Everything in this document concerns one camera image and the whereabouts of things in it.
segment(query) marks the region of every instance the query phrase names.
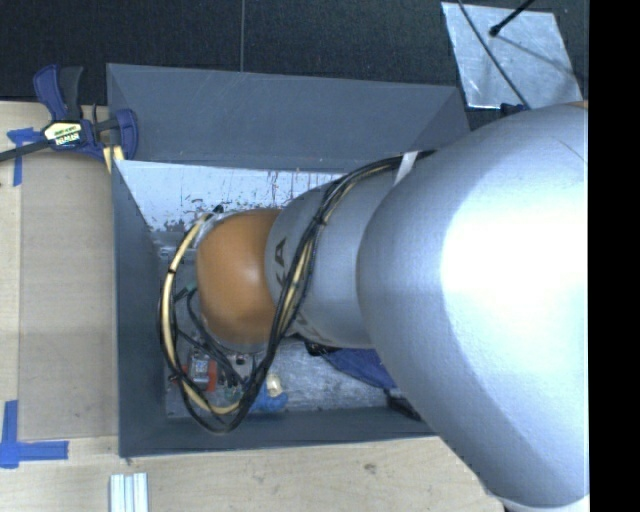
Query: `gray metal cylinder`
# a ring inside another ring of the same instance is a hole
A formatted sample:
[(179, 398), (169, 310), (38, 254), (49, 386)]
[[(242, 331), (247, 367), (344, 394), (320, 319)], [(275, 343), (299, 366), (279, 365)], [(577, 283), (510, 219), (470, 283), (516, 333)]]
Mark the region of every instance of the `gray metal cylinder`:
[(587, 111), (507, 117), (416, 164), (363, 237), (357, 290), (385, 367), (496, 496), (589, 492)]
[[(367, 223), (391, 190), (394, 177), (395, 172), (386, 172), (358, 183), (331, 215), (320, 236), (307, 296), (293, 325), (293, 330), (306, 339), (334, 347), (371, 348), (358, 304), (356, 258)], [(274, 301), (280, 296), (296, 247), (327, 187), (294, 199), (271, 228), (265, 271)]]

